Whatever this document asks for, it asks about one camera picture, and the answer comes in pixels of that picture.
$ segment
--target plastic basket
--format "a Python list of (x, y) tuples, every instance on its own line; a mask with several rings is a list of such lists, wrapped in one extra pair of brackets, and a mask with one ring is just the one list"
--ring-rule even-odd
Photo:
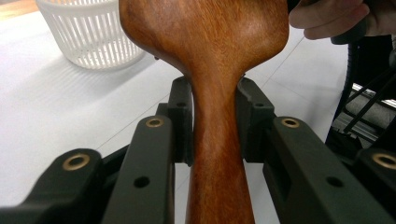
[(91, 69), (121, 68), (143, 56), (121, 29), (118, 0), (35, 1), (71, 62)]

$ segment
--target hand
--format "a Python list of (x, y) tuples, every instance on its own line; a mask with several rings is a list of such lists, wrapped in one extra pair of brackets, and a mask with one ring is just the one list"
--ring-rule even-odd
[(290, 25), (308, 39), (340, 35), (366, 17), (366, 35), (396, 34), (396, 0), (302, 0), (290, 13)]

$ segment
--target mounting hole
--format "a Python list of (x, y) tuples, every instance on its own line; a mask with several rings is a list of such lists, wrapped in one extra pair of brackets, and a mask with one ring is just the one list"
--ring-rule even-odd
[(326, 178), (326, 180), (327, 180), (327, 183), (330, 184), (333, 187), (341, 188), (341, 187), (344, 186), (344, 183), (340, 179), (338, 179), (337, 177), (329, 176), (329, 177)]
[(149, 119), (146, 121), (146, 125), (150, 128), (158, 128), (163, 126), (163, 120), (158, 118)]
[(87, 165), (88, 162), (90, 162), (90, 156), (78, 153), (67, 158), (67, 160), (64, 161), (63, 168), (66, 171), (75, 171)]
[(149, 178), (146, 176), (140, 176), (139, 178), (134, 180), (134, 186), (138, 189), (142, 189), (149, 184)]
[(177, 106), (178, 107), (184, 107), (184, 106), (186, 106), (186, 104), (185, 103), (177, 103)]
[(396, 158), (394, 156), (385, 153), (375, 153), (373, 160), (383, 167), (396, 170)]
[(296, 119), (282, 119), (282, 124), (289, 128), (300, 127), (300, 122)]

